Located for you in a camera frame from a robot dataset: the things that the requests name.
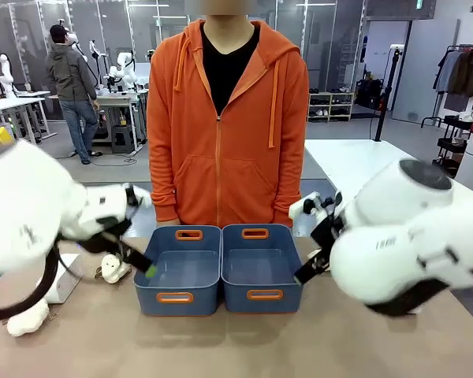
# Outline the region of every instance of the blue bin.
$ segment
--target blue bin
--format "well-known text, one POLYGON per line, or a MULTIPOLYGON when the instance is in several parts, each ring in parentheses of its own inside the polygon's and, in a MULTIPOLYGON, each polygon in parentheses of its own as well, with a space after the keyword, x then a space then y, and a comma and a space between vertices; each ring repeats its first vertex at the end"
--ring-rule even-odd
POLYGON ((147 246, 158 269, 147 278, 137 272, 133 282, 146 315, 204 316, 217 309, 221 276, 221 230, 212 226, 161 227, 147 246))
POLYGON ((222 230, 225 303, 234 313, 295 313, 303 288, 290 230, 280 224, 235 224, 222 230))

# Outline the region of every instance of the green object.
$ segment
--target green object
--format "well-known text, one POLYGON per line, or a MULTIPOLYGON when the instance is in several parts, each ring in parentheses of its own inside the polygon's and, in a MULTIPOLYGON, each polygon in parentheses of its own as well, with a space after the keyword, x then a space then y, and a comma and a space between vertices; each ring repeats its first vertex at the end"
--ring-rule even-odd
POLYGON ((156 265, 151 265, 151 266, 149 267, 149 269, 146 271, 145 276, 146 276, 147 278, 152 278, 152 277, 154 277, 154 276, 156 275, 156 272, 157 272, 157 271, 158 271, 158 269, 156 268, 156 265))

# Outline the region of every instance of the drawstring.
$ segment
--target drawstring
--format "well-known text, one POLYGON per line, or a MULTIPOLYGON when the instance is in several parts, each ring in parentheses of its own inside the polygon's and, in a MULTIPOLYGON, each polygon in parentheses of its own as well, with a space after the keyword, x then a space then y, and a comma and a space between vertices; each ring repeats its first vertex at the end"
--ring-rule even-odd
POLYGON ((177 84, 175 84, 175 87, 173 89, 175 91, 181 91, 181 81, 182 81, 182 70, 184 68, 184 59, 186 56, 186 50, 188 49, 189 43, 191 40, 187 38, 184 42, 184 45, 182 45, 181 49, 181 59, 179 60, 179 69, 177 71, 177 84))
POLYGON ((268 136, 268 148, 274 148, 274 133, 275 133, 275 109, 277 107, 277 85, 278 85, 278 67, 280 60, 275 62, 274 69, 274 93, 271 98, 271 115, 270 115, 270 135, 268 136))

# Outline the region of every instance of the blue jeans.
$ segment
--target blue jeans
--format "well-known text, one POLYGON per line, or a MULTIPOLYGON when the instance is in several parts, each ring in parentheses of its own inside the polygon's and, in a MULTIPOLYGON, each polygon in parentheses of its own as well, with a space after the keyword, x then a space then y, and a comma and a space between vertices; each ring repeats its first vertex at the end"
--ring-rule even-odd
POLYGON ((81 161, 89 161, 89 152, 95 137, 97 120, 93 106, 86 101, 60 101, 63 117, 70 130, 73 146, 79 154, 81 161), (83 118, 86 126, 84 132, 80 126, 80 118, 83 118))

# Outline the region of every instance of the orange jacket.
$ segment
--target orange jacket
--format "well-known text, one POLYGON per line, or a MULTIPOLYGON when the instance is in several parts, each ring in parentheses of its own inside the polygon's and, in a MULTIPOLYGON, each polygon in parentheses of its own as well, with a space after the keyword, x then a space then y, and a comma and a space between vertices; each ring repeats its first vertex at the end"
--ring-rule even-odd
POLYGON ((218 117, 203 69, 202 22, 166 39, 151 62, 147 135, 157 220, 290 225, 308 107, 300 51, 259 22, 257 49, 218 117))

